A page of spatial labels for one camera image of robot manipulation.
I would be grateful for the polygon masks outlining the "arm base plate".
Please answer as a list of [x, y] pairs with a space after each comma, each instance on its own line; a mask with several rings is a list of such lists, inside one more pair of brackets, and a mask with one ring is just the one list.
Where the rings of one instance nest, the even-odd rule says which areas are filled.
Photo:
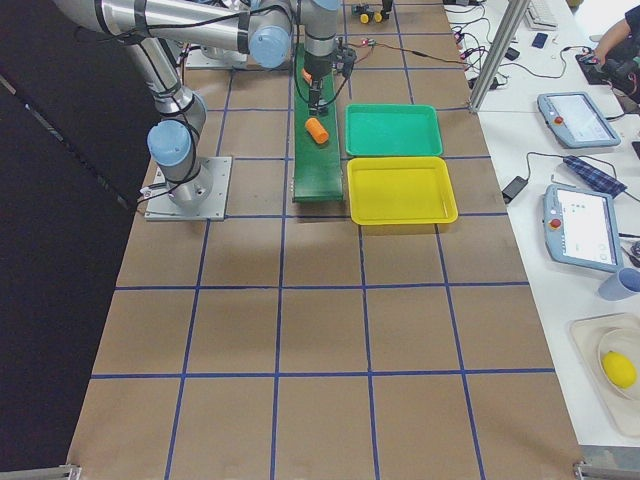
[[226, 214], [232, 158], [198, 157], [199, 174], [194, 180], [169, 193], [172, 184], [165, 181], [159, 167], [154, 172], [152, 184], [144, 193], [147, 221], [223, 221]]
[[187, 69], [245, 69], [248, 55], [233, 50], [195, 45], [186, 57]]

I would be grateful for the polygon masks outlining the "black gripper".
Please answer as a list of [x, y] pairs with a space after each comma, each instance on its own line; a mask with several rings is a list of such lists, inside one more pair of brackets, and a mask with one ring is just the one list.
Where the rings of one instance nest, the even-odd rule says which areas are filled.
[[308, 111], [310, 116], [317, 116], [316, 105], [322, 99], [322, 81], [331, 73], [332, 55], [316, 56], [310, 52], [304, 53], [304, 70], [310, 76]]
[[392, 0], [382, 0], [381, 1], [381, 5], [382, 8], [380, 10], [380, 14], [381, 15], [389, 15], [392, 7], [393, 7], [393, 1]]

